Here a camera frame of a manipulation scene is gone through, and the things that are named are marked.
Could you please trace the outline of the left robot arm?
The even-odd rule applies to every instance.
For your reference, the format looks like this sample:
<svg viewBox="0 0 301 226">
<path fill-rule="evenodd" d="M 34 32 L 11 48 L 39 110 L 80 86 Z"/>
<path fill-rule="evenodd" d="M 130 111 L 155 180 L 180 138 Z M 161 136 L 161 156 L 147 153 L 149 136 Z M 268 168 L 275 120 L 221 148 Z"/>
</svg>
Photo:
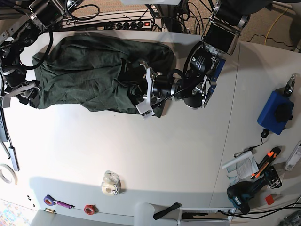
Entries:
<svg viewBox="0 0 301 226">
<path fill-rule="evenodd" d="M 142 88 L 130 88 L 131 108 L 121 112 L 140 114 L 143 118 L 160 117 L 165 101 L 183 100 L 193 109 L 205 107 L 211 98 L 216 81 L 225 64 L 224 54 L 231 55 L 250 15 L 272 4 L 270 0 L 219 0 L 212 6 L 212 14 L 201 41 L 190 51 L 183 70 L 172 69 L 165 74 L 140 57 L 146 77 Z"/>
</svg>

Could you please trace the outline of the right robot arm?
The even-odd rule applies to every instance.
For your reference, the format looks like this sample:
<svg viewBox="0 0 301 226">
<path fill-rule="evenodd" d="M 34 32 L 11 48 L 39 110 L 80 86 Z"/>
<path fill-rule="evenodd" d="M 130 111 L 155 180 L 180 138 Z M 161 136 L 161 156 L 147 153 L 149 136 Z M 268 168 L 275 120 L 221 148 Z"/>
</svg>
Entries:
<svg viewBox="0 0 301 226">
<path fill-rule="evenodd" d="M 30 13 L 23 15 L 13 26 L 0 35 L 0 106 L 10 107 L 11 98 L 17 97 L 23 104 L 36 107 L 40 89 L 38 80 L 28 81 L 26 74 L 45 61 L 53 44 L 52 26 L 65 15 L 62 0 L 35 0 Z M 44 32 L 49 33 L 49 45 L 42 59 L 33 66 L 21 63 L 20 55 Z"/>
</svg>

